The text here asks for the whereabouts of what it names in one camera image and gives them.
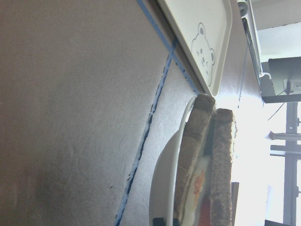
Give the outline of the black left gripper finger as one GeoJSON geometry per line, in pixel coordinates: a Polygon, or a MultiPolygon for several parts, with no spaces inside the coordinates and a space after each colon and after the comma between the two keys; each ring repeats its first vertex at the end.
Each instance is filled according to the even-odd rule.
{"type": "Polygon", "coordinates": [[[153,226],[166,226],[164,218],[153,218],[152,220],[153,226]]]}

